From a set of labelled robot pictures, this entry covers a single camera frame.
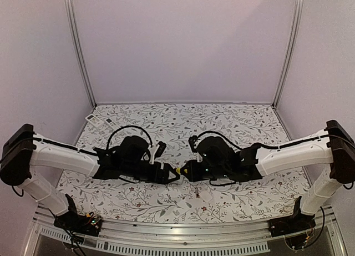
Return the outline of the yellow handled screwdriver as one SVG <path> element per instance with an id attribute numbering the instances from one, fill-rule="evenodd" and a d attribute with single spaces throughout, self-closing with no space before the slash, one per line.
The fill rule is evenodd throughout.
<path id="1" fill-rule="evenodd" d="M 179 174 L 186 174 L 187 170 L 184 169 L 184 168 L 176 168 L 176 172 L 179 173 Z"/>

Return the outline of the white battery cover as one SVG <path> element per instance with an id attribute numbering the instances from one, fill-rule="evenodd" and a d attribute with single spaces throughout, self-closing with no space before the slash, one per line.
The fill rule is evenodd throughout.
<path id="1" fill-rule="evenodd" d="M 207 203 L 213 200 L 213 196 L 207 191 L 200 192 L 199 197 L 201 198 L 201 200 Z"/>

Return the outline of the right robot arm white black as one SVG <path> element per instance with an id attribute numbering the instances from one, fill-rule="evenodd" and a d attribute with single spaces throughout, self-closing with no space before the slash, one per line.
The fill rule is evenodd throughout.
<path id="1" fill-rule="evenodd" d="M 336 121 L 308 137 L 271 146 L 254 143 L 233 150 L 223 137 L 189 139 L 196 159 L 189 160 L 177 171 L 189 182 L 228 178 L 236 182 L 259 180 L 273 173 L 307 165 L 325 164 L 311 188 L 295 202 L 287 227 L 299 231 L 308 217 L 345 184 L 354 182 L 354 140 Z"/>

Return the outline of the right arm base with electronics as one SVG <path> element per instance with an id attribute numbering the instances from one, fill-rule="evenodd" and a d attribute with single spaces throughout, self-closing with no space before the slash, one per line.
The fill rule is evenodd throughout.
<path id="1" fill-rule="evenodd" d="M 270 219 L 268 230 L 271 237 L 280 237 L 283 235 L 303 232 L 300 235 L 294 235 L 285 239 L 286 245 L 293 250 L 304 249 L 311 239 L 315 223 L 315 215 L 306 215 L 301 211 L 301 198 L 298 197 L 293 207 L 291 215 Z"/>

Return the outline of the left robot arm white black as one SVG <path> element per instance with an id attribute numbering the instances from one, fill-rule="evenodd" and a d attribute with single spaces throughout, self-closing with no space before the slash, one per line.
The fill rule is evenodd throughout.
<path id="1" fill-rule="evenodd" d="M 163 142 L 152 145 L 134 135 L 125 137 L 118 146 L 83 149 L 47 139 L 25 124 L 3 146 L 1 181 L 29 193 L 61 216 L 70 230 L 78 230 L 83 222 L 71 198 L 57 191 L 34 167 L 70 170 L 100 180 L 129 177 L 166 185 L 178 181 L 180 174 L 171 165 L 157 161 L 165 148 Z"/>

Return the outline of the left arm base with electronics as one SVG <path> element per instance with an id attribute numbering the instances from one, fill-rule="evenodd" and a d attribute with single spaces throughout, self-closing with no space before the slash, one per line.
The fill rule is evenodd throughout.
<path id="1" fill-rule="evenodd" d="M 97 237 L 102 227 L 102 216 L 89 212 L 86 215 L 78 214 L 74 200 L 65 194 L 69 207 L 63 215 L 55 216 L 54 226 L 69 232 L 80 233 Z"/>

